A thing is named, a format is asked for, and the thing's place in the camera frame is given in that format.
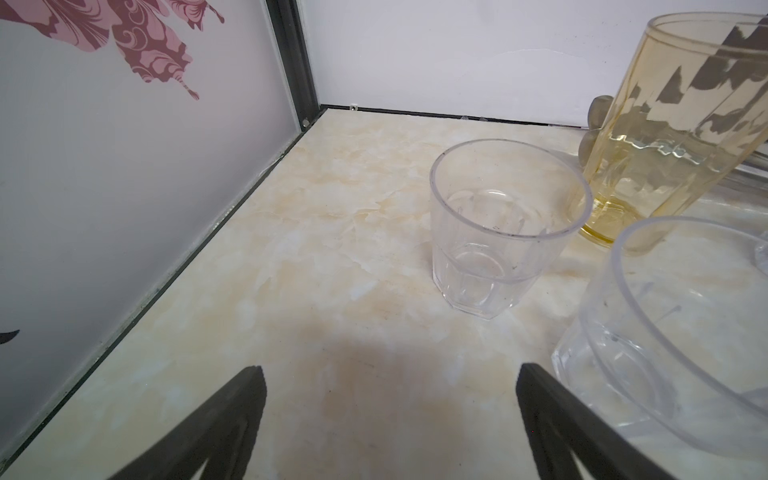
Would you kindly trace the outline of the amber yellow tall glass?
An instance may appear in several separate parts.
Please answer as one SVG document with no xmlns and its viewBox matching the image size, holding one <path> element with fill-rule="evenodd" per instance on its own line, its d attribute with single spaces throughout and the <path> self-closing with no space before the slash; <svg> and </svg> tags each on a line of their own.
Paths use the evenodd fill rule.
<svg viewBox="0 0 768 480">
<path fill-rule="evenodd" d="M 766 16 L 651 19 L 584 167 L 582 235 L 610 245 L 637 221 L 681 214 L 766 139 Z"/>
</svg>

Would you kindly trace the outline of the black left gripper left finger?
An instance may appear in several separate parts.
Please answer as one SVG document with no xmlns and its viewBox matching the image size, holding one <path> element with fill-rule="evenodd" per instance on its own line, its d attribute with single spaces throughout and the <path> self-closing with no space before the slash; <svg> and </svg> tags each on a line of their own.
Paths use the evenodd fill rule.
<svg viewBox="0 0 768 480">
<path fill-rule="evenodd" d="M 267 399 L 263 369 L 241 370 L 114 479 L 242 479 Z"/>
</svg>

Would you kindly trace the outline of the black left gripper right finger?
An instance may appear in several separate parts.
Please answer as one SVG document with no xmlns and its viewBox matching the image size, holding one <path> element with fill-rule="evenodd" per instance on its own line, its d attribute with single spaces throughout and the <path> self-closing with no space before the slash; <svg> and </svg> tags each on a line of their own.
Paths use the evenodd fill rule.
<svg viewBox="0 0 768 480">
<path fill-rule="evenodd" d="M 521 365 L 516 395 L 541 479 L 670 479 L 536 363 Z"/>
</svg>

